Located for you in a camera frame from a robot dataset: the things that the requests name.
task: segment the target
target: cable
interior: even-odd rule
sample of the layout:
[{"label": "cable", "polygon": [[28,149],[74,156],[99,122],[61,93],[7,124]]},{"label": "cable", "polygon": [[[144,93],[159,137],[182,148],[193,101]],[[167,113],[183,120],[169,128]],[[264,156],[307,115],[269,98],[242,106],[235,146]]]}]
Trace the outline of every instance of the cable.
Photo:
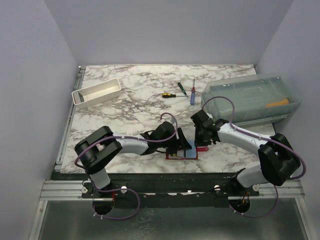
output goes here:
[{"label": "cable", "polygon": [[140,198],[139,198],[139,195],[136,191],[130,189],[130,188],[117,188],[117,189],[111,189],[111,190],[101,190],[99,189],[98,191],[101,192],[101,193],[111,193],[111,192],[117,192],[117,191],[123,191],[123,190],[127,190],[129,192],[132,192],[135,196],[136,196],[136,199],[138,200],[138,205],[136,207],[136,209],[134,210],[133,213],[131,213],[130,215],[128,216],[123,216],[123,217],[113,217],[113,216],[105,216],[105,215],[100,215],[96,212],[96,208],[95,208],[95,205],[93,204],[92,206],[92,210],[94,212],[94,216],[97,215],[103,219],[110,219],[110,220],[127,220],[127,219],[130,219],[132,218],[134,215],[136,215],[136,213],[139,211],[140,209]]},{"label": "cable", "polygon": [[81,169],[85,169],[83,166],[79,165],[78,164],[78,161],[79,159],[87,152],[89,151],[90,149],[94,148],[96,145],[106,141],[106,140],[110,140],[110,139],[135,139],[135,140],[138,140],[138,141],[144,141],[144,142],[147,142],[147,143],[162,143],[162,142],[165,142],[165,141],[168,141],[169,139],[173,138],[176,134],[177,134],[177,131],[178,131],[178,121],[177,119],[175,118],[175,116],[173,116],[171,113],[169,112],[164,112],[161,114],[160,116],[160,121],[162,120],[162,117],[163,115],[170,115],[174,122],[175,122],[175,130],[174,130],[174,133],[165,138],[165,139],[161,139],[161,140],[150,140],[150,139],[145,139],[145,138],[139,138],[139,137],[136,137],[136,136],[107,136],[105,138],[102,138],[94,143],[92,143],[90,146],[88,146],[85,150],[83,150],[83,152],[81,152],[79,154],[79,156],[74,160],[74,165],[76,165],[78,168],[81,168]]},{"label": "cable", "polygon": [[249,192],[246,191],[246,192],[245,192],[245,195],[244,195],[243,198],[242,198],[242,202],[243,202],[243,203],[245,202],[245,197],[246,197],[248,194],[249,194]]},{"label": "cable", "polygon": [[214,97],[211,97],[203,104],[202,110],[204,110],[206,104],[209,101],[211,101],[213,99],[217,99],[217,98],[228,100],[231,103],[231,105],[232,105],[232,113],[231,113],[231,116],[230,116],[229,124],[230,124],[230,127],[233,128],[235,131],[238,131],[239,133],[245,134],[247,136],[250,136],[250,137],[253,137],[253,138],[256,138],[256,139],[261,139],[261,140],[264,140],[264,141],[267,141],[267,142],[272,142],[274,144],[277,144],[280,147],[282,147],[282,148],[286,149],[287,151],[289,151],[290,153],[292,153],[293,155],[295,155],[300,160],[300,162],[302,164],[302,173],[299,176],[294,176],[294,177],[289,178],[289,180],[300,179],[306,174],[307,166],[306,166],[305,161],[303,160],[303,158],[298,153],[296,153],[290,147],[288,147],[288,146],[286,146],[286,145],[284,145],[284,144],[282,144],[282,143],[280,143],[278,141],[275,141],[275,140],[273,140],[271,138],[260,137],[258,135],[252,134],[250,132],[247,132],[247,131],[244,131],[244,130],[241,130],[241,129],[235,127],[233,122],[232,122],[233,118],[234,118],[234,115],[235,115],[235,104],[228,97],[225,97],[225,96],[214,96]]},{"label": "cable", "polygon": [[276,195],[275,204],[274,204],[273,208],[272,208],[269,212],[267,212],[267,213],[264,213],[264,214],[261,214],[261,215],[244,214],[243,212],[238,212],[238,211],[236,211],[230,204],[229,204],[229,206],[230,206],[230,208],[233,210],[233,212],[234,212],[235,214],[238,214],[238,215],[240,215],[240,216],[242,216],[242,217],[256,219],[256,218],[263,218],[263,217],[269,216],[270,214],[273,214],[273,213],[275,212],[275,210],[276,210],[276,208],[277,208],[277,206],[278,206],[278,204],[279,204],[279,193],[278,193],[278,189],[277,189],[277,187],[276,187],[275,185],[273,185],[273,187],[274,187],[275,195]]}]

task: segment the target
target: white tray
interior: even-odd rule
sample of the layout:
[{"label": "white tray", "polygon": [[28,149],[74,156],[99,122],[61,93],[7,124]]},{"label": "white tray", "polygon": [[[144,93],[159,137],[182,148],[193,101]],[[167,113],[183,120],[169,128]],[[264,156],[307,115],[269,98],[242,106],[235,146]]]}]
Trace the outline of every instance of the white tray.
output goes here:
[{"label": "white tray", "polygon": [[79,109],[91,107],[121,95],[117,78],[72,92],[74,105]]}]

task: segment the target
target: clear plastic storage box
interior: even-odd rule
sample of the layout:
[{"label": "clear plastic storage box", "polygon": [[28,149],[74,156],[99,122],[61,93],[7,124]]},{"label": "clear plastic storage box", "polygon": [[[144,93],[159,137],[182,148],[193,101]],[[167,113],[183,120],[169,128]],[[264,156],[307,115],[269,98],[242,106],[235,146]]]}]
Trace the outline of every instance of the clear plastic storage box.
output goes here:
[{"label": "clear plastic storage box", "polygon": [[[235,106],[233,122],[238,126],[276,123],[290,115],[300,100],[280,74],[257,74],[209,82],[201,105],[215,96],[231,99]],[[231,104],[222,98],[208,102],[204,110],[217,119],[229,120]]]}]

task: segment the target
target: white marble countertop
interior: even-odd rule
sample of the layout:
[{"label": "white marble countertop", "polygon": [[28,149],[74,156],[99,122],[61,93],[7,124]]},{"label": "white marble countertop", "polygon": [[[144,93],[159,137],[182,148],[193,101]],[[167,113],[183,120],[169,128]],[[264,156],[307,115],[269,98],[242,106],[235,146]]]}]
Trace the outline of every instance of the white marble countertop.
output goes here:
[{"label": "white marble countertop", "polygon": [[[194,139],[195,128],[190,117],[200,110],[201,92],[210,81],[256,74],[253,65],[102,65],[88,66],[82,88],[118,78],[120,97],[85,109],[76,109],[62,154],[61,173],[83,173],[74,165],[75,145],[102,126],[113,132],[137,135],[154,130],[160,114],[173,114],[187,139]],[[195,105],[186,97],[162,98],[161,93],[182,95],[178,82],[191,94],[195,80]],[[253,132],[274,135],[272,124],[247,128]],[[228,143],[209,146],[198,160],[166,160],[165,154],[118,154],[107,166],[109,173],[220,173],[253,167],[259,159],[246,150]]]}]

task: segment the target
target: purple wall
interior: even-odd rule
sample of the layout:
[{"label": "purple wall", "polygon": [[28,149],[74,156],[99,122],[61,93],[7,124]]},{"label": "purple wall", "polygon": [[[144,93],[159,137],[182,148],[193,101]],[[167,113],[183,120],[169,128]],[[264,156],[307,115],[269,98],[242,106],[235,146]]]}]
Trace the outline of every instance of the purple wall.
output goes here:
[{"label": "purple wall", "polygon": [[320,236],[320,1],[295,0],[265,50],[258,73],[286,73],[301,98],[289,119],[275,125],[305,159],[301,179]]},{"label": "purple wall", "polygon": [[28,238],[78,66],[43,0],[0,2],[0,239]]},{"label": "purple wall", "polygon": [[44,0],[79,65],[257,64],[293,0]]}]

